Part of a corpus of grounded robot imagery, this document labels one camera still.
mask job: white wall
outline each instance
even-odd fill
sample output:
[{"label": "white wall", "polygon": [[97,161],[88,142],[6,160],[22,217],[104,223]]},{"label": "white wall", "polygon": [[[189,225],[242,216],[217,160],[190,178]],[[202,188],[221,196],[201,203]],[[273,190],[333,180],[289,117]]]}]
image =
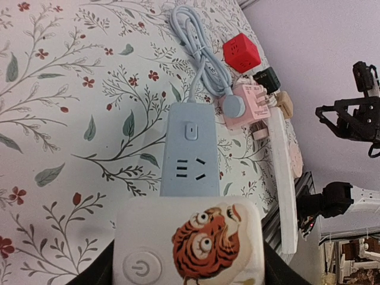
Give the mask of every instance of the white wall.
[{"label": "white wall", "polygon": [[[293,99],[292,122],[319,190],[332,181],[379,189],[380,158],[367,156],[370,144],[336,138],[314,113],[318,106],[362,96],[352,74],[355,62],[380,67],[380,1],[260,0],[245,14]],[[380,226],[379,215],[331,218],[322,231],[352,226]]]}]

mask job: white power cord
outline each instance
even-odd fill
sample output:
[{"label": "white power cord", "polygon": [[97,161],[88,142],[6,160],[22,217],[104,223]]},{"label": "white power cord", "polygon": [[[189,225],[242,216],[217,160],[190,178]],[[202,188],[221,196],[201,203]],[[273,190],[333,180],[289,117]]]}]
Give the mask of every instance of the white power cord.
[{"label": "white power cord", "polygon": [[[185,21],[185,28],[179,25],[179,14],[188,17]],[[214,55],[210,46],[207,44],[207,37],[197,12],[190,6],[179,5],[173,9],[170,16],[170,25],[178,38],[185,43],[186,48],[195,58],[198,67],[197,74],[190,86],[188,102],[195,103],[195,92],[201,77],[206,89],[213,96],[222,97],[224,94],[232,96],[232,78],[230,72]],[[196,34],[192,32],[191,25],[194,26]],[[216,74],[213,74],[211,68],[207,66],[207,60],[214,68]]]},{"label": "white power cord", "polygon": [[277,106],[277,99],[274,94],[265,95],[265,102],[269,108]]}]

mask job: cartoon tiger face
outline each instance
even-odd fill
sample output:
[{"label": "cartoon tiger face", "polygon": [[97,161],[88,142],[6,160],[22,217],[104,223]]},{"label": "cartoon tiger face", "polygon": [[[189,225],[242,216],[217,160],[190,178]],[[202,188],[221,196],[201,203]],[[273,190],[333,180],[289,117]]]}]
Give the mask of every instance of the cartoon tiger face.
[{"label": "cartoon tiger face", "polygon": [[231,267],[240,250],[241,205],[219,204],[193,214],[172,237],[173,257],[185,280],[217,276]]}]

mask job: power strip switch button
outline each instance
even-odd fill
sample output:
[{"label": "power strip switch button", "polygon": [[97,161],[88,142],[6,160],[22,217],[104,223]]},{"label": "power strip switch button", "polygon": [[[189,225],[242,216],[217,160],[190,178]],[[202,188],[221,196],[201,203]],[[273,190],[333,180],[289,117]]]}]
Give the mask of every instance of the power strip switch button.
[{"label": "power strip switch button", "polygon": [[185,138],[188,141],[196,141],[198,139],[198,125],[188,122],[185,127]]},{"label": "power strip switch button", "polygon": [[124,276],[133,284],[154,284],[161,276],[160,260],[147,251],[134,252],[127,256],[123,263]]}]

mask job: black plug adapter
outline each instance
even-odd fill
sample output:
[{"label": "black plug adapter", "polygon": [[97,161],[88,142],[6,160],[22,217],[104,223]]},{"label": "black plug adapter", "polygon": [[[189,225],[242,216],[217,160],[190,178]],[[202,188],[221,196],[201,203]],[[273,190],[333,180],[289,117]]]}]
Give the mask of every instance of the black plug adapter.
[{"label": "black plug adapter", "polygon": [[254,75],[254,80],[264,86],[268,94],[277,91],[281,86],[280,80],[271,66],[263,71],[257,72]]}]

